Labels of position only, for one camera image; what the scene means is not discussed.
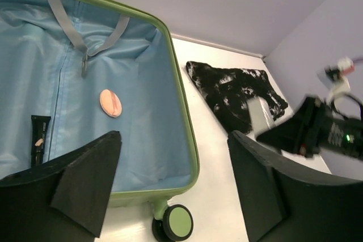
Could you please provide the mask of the black white patterned garment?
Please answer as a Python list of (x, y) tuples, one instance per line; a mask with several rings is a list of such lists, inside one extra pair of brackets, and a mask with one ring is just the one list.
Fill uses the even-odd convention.
[(227, 133), (234, 130), (252, 132), (247, 101), (263, 98), (273, 120), (285, 114), (288, 107), (272, 87), (264, 70), (247, 68), (217, 68), (207, 63), (188, 61), (185, 65), (189, 78)]

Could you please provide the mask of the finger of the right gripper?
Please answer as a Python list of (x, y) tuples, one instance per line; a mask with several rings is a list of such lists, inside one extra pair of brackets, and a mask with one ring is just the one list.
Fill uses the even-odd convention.
[(307, 154), (303, 135), (306, 129), (306, 112), (300, 109), (284, 122), (257, 133), (256, 140), (291, 154)]

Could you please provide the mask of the round pink powder puff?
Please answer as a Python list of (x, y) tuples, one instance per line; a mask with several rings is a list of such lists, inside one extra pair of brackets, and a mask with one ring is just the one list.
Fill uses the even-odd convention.
[(110, 117), (117, 118), (122, 113), (119, 97), (111, 90), (105, 89), (100, 93), (99, 102), (102, 110)]

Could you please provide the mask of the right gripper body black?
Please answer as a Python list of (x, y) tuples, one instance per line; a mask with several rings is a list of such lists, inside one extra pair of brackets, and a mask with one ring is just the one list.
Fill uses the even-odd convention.
[(362, 118), (339, 112), (335, 103), (326, 104), (318, 97), (307, 96), (296, 110), (301, 119), (294, 151), (311, 158), (322, 149), (354, 159), (362, 158)]

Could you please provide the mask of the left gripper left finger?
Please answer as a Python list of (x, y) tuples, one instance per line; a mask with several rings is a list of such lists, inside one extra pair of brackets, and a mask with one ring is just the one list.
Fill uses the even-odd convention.
[(1, 179), (1, 241), (94, 241), (103, 228), (121, 151), (110, 131)]

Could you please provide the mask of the black cosmetic tube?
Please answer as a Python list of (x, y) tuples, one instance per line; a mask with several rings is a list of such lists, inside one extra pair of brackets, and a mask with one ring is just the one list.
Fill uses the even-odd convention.
[(31, 167), (43, 163), (45, 140), (51, 116), (32, 115)]

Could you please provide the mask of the green hard-shell suitcase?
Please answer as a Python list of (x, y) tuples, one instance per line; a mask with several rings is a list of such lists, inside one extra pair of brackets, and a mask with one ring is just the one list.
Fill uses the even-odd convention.
[[(105, 89), (117, 118), (100, 106)], [(157, 241), (190, 237), (190, 211), (168, 201), (195, 184), (199, 157), (159, 19), (109, 0), (1, 0), (1, 179), (32, 168), (32, 115), (51, 116), (43, 163), (118, 131), (107, 208), (151, 203)]]

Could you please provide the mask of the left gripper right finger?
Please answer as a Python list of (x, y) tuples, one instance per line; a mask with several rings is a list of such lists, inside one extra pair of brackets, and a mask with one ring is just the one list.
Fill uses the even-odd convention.
[(228, 147), (249, 241), (361, 241), (362, 182), (299, 164), (246, 135)]

